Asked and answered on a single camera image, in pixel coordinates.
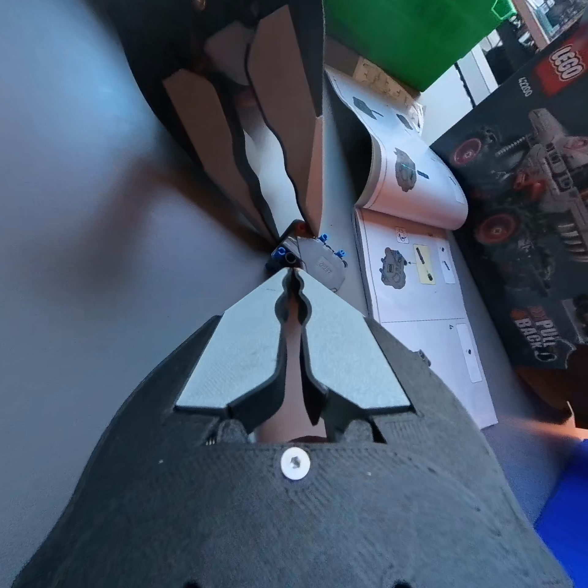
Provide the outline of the wooden puzzle board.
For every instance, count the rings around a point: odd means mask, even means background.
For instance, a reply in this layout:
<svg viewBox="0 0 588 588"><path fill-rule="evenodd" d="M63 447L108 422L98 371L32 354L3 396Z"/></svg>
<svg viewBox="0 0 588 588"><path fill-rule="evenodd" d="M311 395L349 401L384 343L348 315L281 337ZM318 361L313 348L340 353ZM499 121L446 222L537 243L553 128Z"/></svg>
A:
<svg viewBox="0 0 588 588"><path fill-rule="evenodd" d="M359 56L352 75L358 83L386 97L397 109L407 116L419 135L424 126L425 107L420 103L421 93L388 75L383 69Z"/></svg>

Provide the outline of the black lego set box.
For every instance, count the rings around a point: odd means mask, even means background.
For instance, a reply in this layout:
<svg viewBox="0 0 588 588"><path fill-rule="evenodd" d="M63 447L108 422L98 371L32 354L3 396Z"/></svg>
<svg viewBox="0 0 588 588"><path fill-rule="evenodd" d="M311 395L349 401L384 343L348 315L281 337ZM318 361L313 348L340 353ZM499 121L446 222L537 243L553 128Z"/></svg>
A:
<svg viewBox="0 0 588 588"><path fill-rule="evenodd" d="M587 346L587 17L432 144L467 197L454 232L515 366Z"/></svg>

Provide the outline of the green plastic bin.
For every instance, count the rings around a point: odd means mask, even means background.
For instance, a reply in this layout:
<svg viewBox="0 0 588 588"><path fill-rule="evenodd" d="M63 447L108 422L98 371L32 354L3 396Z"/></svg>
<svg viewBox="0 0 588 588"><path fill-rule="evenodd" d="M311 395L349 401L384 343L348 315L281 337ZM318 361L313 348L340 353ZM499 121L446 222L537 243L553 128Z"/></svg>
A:
<svg viewBox="0 0 588 588"><path fill-rule="evenodd" d="M511 1L324 1L327 35L425 91L517 14Z"/></svg>

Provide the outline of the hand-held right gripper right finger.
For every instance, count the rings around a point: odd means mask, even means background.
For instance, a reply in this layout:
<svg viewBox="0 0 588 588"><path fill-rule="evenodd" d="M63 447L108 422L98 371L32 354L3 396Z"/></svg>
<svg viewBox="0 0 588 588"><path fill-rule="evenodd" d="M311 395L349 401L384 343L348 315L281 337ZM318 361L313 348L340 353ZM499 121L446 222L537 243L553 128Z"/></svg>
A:
<svg viewBox="0 0 588 588"><path fill-rule="evenodd" d="M302 269L293 271L299 300L300 374L312 424L411 412L411 402L366 317Z"/></svg>

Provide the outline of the grey lego motor block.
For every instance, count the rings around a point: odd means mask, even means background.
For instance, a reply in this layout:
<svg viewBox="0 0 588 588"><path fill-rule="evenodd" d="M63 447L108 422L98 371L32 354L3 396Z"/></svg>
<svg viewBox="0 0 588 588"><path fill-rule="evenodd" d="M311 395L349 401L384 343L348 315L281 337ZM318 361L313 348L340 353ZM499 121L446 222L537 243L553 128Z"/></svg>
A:
<svg viewBox="0 0 588 588"><path fill-rule="evenodd" d="M344 260L345 252L332 249L327 239L324 233L314 236L304 221L293 221L265 264L267 274L273 275L282 268L288 268L284 267L282 258L286 251L290 251L300 260L298 269L338 293L345 281L348 264Z"/></svg>

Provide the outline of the lego instruction booklet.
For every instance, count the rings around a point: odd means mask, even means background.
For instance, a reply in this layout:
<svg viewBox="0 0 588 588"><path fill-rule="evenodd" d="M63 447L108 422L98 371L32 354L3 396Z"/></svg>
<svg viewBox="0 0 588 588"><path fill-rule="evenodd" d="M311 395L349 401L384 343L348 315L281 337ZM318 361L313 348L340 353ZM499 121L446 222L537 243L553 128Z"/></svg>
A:
<svg viewBox="0 0 588 588"><path fill-rule="evenodd" d="M480 429L498 423L449 243L466 196L409 115L327 66L331 105L358 195L356 248L369 316L457 396Z"/></svg>

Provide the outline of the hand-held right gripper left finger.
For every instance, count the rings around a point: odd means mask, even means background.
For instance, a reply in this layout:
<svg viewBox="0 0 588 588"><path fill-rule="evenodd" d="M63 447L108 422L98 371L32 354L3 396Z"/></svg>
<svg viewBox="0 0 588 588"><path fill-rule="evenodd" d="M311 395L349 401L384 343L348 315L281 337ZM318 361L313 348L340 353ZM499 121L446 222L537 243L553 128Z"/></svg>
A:
<svg viewBox="0 0 588 588"><path fill-rule="evenodd" d="M292 269L282 269L215 318L175 409L239 421L252 433L285 398L284 325Z"/></svg>

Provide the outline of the blue cloth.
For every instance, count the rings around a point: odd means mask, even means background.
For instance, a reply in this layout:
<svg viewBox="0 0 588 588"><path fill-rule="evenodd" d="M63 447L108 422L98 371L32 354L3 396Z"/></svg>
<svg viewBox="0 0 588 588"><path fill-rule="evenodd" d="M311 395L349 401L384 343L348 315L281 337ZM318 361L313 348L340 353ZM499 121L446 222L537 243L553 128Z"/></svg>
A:
<svg viewBox="0 0 588 588"><path fill-rule="evenodd" d="M575 587L587 587L587 440L571 459L535 523Z"/></svg>

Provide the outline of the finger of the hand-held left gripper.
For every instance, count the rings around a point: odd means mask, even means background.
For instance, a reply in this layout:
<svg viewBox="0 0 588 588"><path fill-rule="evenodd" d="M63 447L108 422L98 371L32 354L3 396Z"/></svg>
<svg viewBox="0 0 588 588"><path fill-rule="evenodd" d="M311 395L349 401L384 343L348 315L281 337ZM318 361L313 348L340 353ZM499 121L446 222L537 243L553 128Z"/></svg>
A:
<svg viewBox="0 0 588 588"><path fill-rule="evenodd" d="M262 6L246 50L246 76L314 236L323 213L324 56L323 6Z"/></svg>
<svg viewBox="0 0 588 588"><path fill-rule="evenodd" d="M245 149L245 132L221 80L181 69L163 81L204 171L260 235L280 233Z"/></svg>

